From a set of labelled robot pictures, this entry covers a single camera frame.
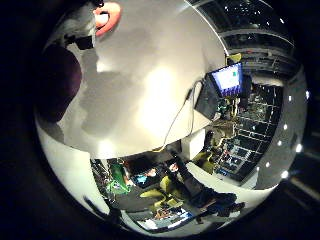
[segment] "monitor screen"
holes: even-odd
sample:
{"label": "monitor screen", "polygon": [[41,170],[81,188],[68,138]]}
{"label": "monitor screen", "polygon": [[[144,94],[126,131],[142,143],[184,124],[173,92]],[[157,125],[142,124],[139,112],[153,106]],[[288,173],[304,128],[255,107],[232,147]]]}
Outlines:
{"label": "monitor screen", "polygon": [[235,96],[242,91],[242,65],[236,63],[208,73],[220,97]]}

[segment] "white table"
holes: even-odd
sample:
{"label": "white table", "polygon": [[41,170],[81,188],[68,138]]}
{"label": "white table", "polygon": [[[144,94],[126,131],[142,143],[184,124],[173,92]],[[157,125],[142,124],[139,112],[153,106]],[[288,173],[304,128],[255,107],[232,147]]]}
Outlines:
{"label": "white table", "polygon": [[[194,82],[224,66],[219,38],[185,1],[117,2],[123,8],[121,21],[97,40],[95,49],[69,47],[82,66],[83,80],[58,123],[60,141],[89,152],[91,158],[128,156],[162,146]],[[167,143],[189,134],[190,109],[187,102]],[[194,131],[209,123],[194,114]]]}

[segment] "yellow chair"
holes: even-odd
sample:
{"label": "yellow chair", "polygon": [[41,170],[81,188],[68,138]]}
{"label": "yellow chair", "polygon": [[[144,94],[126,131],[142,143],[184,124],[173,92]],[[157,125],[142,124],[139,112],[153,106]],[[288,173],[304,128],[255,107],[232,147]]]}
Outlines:
{"label": "yellow chair", "polygon": [[184,196],[181,191],[175,188],[168,176],[165,176],[161,179],[160,188],[168,195],[168,197],[174,197],[178,200],[178,202],[183,202],[183,200],[186,199],[186,196]]}
{"label": "yellow chair", "polygon": [[167,198],[162,192],[160,192],[160,191],[157,190],[157,189],[151,189],[151,190],[149,190],[149,191],[146,191],[146,192],[144,192],[144,193],[141,193],[141,194],[140,194],[140,197],[142,197],[142,198],[151,197],[151,198],[156,198],[156,199],[159,199],[159,198],[160,198],[159,201],[157,201],[157,202],[155,202],[155,203],[153,204],[153,206],[154,206],[156,209],[159,208],[159,207],[161,206],[161,204],[166,201],[166,198]]}
{"label": "yellow chair", "polygon": [[241,61],[242,55],[241,53],[233,54],[226,57],[226,65],[228,65],[228,59],[231,59],[234,63],[238,63]]}

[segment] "chair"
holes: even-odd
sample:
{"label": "chair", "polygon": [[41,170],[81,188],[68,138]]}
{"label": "chair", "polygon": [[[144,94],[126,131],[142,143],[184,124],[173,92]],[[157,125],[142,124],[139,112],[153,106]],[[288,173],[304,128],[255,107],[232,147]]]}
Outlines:
{"label": "chair", "polygon": [[160,188],[168,195],[169,198],[175,198],[178,202],[183,202],[186,199],[185,194],[174,186],[168,176],[161,179]]}
{"label": "chair", "polygon": [[226,57],[226,65],[232,65],[241,61],[241,53],[233,54]]}
{"label": "chair", "polygon": [[214,135],[212,138],[212,146],[220,147],[223,140],[233,138],[235,136],[235,122],[217,120],[213,123]]}
{"label": "chair", "polygon": [[149,191],[146,191],[144,193],[140,194],[140,197],[145,198],[145,197],[151,197],[151,198],[156,198],[156,199],[160,199],[157,202],[155,202],[153,204],[153,206],[151,208],[160,208],[160,206],[166,201],[167,197],[165,194],[163,194],[162,192],[160,192],[157,189],[151,189]]}

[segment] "light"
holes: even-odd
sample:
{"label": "light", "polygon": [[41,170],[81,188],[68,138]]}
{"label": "light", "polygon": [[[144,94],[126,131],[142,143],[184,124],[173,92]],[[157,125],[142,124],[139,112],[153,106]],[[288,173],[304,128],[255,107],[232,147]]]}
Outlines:
{"label": "light", "polygon": [[303,149],[303,146],[299,143],[296,147],[296,152],[299,153],[302,151],[302,149]]}
{"label": "light", "polygon": [[281,178],[285,179],[285,178],[288,178],[289,177],[289,172],[288,171],[283,171],[281,173]]}

